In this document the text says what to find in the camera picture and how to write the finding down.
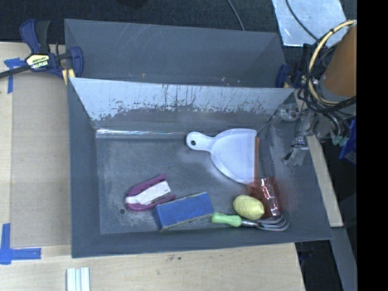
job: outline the blue sponge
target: blue sponge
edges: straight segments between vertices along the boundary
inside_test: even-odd
[[[214,213],[206,192],[165,202],[153,210],[161,231],[194,219],[212,216]]]

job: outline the fork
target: fork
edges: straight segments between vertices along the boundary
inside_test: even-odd
[[[271,230],[276,232],[284,231],[290,223],[281,215],[267,219],[248,220],[242,219],[239,215],[225,215],[215,212],[212,215],[213,223],[224,223],[234,227],[256,227],[260,230]]]

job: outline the yellow ball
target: yellow ball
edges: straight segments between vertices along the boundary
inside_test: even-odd
[[[249,195],[239,195],[233,201],[233,208],[239,216],[249,220],[260,219],[264,214],[264,205]]]

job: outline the dustpan handle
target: dustpan handle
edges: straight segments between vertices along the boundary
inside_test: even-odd
[[[216,140],[213,137],[203,135],[202,133],[192,132],[186,137],[187,145],[193,150],[211,152],[212,146]]]

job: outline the black floor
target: black floor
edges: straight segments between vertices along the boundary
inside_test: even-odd
[[[230,1],[245,30],[278,32],[271,0]],[[345,17],[357,19],[357,0],[340,1]],[[19,26],[31,18],[52,21],[48,33],[51,44],[64,44],[64,18],[241,29],[226,0],[0,0],[0,10],[0,41],[20,41]],[[284,48],[290,66],[299,62],[301,55],[301,48]],[[324,144],[329,172],[356,258],[357,224],[356,218],[351,217],[356,192],[355,166],[340,160],[339,153],[338,146],[330,142]],[[296,243],[296,247],[307,291],[342,290],[329,241]]]

